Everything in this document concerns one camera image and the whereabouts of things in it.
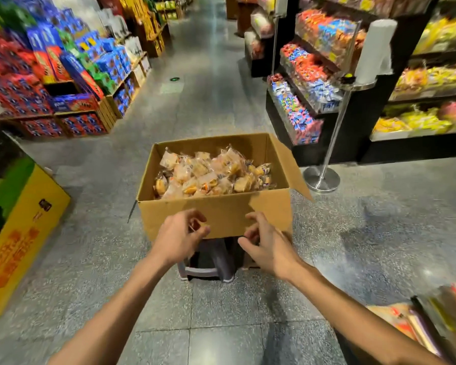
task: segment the gray speckled floor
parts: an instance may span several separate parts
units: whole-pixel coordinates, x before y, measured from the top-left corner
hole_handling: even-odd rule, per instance
[[[173,48],[152,61],[113,133],[24,143],[74,201],[0,318],[0,364],[45,362],[148,251],[139,212],[126,221],[153,142],[272,130],[265,85],[249,78],[224,0],[190,8],[170,24]],[[162,86],[174,76],[183,86]],[[365,304],[456,280],[456,159],[334,168],[337,192],[314,203],[292,196],[294,244],[306,261]],[[170,270],[121,363],[343,363],[333,331],[298,291],[256,270],[236,277],[187,283]]]

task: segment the white roll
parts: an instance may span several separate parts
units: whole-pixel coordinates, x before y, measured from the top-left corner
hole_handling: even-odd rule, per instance
[[[371,83],[380,74],[382,62],[390,51],[390,40],[395,28],[397,22],[392,19],[380,19],[370,24],[355,71],[357,84]]]

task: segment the plastic stool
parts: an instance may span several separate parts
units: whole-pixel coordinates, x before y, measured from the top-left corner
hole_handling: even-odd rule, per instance
[[[208,253],[213,260],[214,268],[192,268],[186,266],[186,262],[177,264],[179,275],[182,280],[187,280],[188,276],[195,277],[219,277],[225,283],[230,283],[235,279],[235,266],[226,250],[225,239],[204,239],[198,246],[199,252]]]

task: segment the cardboard box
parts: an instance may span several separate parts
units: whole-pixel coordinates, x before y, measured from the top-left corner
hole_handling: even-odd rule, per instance
[[[161,170],[159,162],[166,147],[178,154],[182,152],[194,155],[196,151],[207,151],[217,155],[221,148],[226,148],[230,144],[246,159],[254,160],[254,164],[271,163],[272,182],[277,184],[277,189],[176,200],[154,199],[153,186]],[[144,229],[151,241],[157,237],[158,230],[167,216],[190,208],[197,208],[207,217],[207,223],[211,226],[211,233],[207,236],[209,239],[242,235],[246,228],[253,224],[253,221],[245,218],[245,214],[252,211],[264,212],[270,223],[282,232],[292,234],[290,188],[311,199],[291,151],[274,135],[254,133],[197,138],[161,142],[152,146],[137,194],[137,202]]]

